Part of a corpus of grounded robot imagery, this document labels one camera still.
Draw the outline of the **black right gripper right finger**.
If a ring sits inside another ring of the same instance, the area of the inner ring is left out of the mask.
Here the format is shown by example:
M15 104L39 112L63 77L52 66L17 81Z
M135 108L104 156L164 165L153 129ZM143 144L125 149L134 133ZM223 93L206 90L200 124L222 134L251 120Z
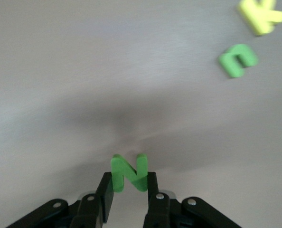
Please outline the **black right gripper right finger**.
M175 228L176 223L171 216L171 200L176 198L170 190L160 190L157 175L149 172L148 184L148 211L144 219L144 228Z

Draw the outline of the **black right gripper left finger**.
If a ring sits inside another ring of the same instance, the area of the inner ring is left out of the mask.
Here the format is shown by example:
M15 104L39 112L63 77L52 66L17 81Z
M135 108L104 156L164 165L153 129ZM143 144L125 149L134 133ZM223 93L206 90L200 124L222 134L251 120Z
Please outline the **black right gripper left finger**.
M101 228L107 222L113 202L113 183L110 172L103 177L94 193L85 194L77 201L77 211L71 228Z

